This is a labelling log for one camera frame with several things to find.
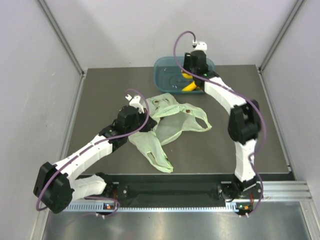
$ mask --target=yellow object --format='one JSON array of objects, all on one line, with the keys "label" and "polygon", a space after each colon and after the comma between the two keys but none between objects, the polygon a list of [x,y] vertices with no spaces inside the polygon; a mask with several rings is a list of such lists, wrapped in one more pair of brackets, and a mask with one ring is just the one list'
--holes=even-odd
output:
[{"label": "yellow object", "polygon": [[182,76],[185,78],[185,79],[192,79],[193,77],[185,72],[181,72]]},{"label": "yellow object", "polygon": [[197,87],[197,85],[196,85],[195,81],[193,81],[188,86],[186,86],[184,89],[182,89],[182,91],[183,92],[190,92],[190,91],[196,89],[196,87]]}]

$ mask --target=white wall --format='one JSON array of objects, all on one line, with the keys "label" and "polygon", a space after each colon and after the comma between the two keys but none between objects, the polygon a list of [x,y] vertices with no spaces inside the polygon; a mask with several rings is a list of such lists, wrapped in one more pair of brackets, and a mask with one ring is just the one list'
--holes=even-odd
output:
[{"label": "white wall", "polygon": [[80,75],[35,0],[0,7],[0,239],[29,239],[39,167],[56,162]]},{"label": "white wall", "polygon": [[[192,30],[217,65],[262,63],[296,0],[46,0],[83,68],[153,66]],[[191,50],[191,36],[178,53]]]},{"label": "white wall", "polygon": [[320,1],[307,0],[264,71],[295,172],[320,213]]}]

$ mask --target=blue tray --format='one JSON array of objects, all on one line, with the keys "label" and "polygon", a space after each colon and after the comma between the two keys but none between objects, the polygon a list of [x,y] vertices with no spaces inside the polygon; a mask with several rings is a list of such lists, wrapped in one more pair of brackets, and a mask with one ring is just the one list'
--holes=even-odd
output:
[{"label": "blue tray", "polygon": [[[184,65],[183,56],[178,56],[179,63]],[[216,66],[210,59],[206,59],[210,71],[214,71]],[[192,83],[192,79],[182,76],[181,70],[176,64],[173,56],[165,56],[158,59],[154,64],[153,81],[157,89],[163,93],[170,94],[203,94],[202,90],[182,91],[182,89]]]}]

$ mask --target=light green fabric bag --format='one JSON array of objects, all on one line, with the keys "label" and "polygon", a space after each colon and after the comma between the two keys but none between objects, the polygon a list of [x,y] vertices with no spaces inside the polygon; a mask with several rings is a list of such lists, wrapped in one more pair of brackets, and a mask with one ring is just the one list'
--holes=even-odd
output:
[{"label": "light green fabric bag", "polygon": [[[201,108],[188,103],[179,104],[169,93],[148,98],[147,103],[150,117],[158,124],[152,131],[137,132],[129,136],[129,141],[136,145],[156,169],[172,173],[174,168],[161,146],[176,140],[183,131],[205,132],[212,126]],[[206,128],[200,126],[196,118],[203,120]]]}]

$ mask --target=metal floor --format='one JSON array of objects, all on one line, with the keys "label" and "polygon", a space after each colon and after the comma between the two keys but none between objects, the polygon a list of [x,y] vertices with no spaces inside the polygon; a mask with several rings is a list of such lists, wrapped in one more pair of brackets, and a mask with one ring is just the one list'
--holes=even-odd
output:
[{"label": "metal floor", "polygon": [[[277,135],[255,65],[222,65],[216,67],[223,81],[235,91],[256,99],[267,125],[267,144],[255,156],[260,173],[287,173],[288,167]],[[153,67],[89,69],[84,82],[70,139],[68,154],[87,144],[117,117],[128,101],[125,91],[134,88],[146,98],[161,94],[153,82]],[[175,95],[179,103],[202,108],[212,129],[207,132],[183,132],[163,150],[173,165],[172,174],[231,174],[236,167],[235,145],[227,127],[229,116],[209,95]],[[115,153],[91,166],[85,173],[95,174],[161,174],[148,160],[127,143]]]},{"label": "metal floor", "polygon": [[49,216],[43,240],[309,240],[300,204],[262,203],[250,218],[235,213],[117,213],[103,220],[82,213]]}]

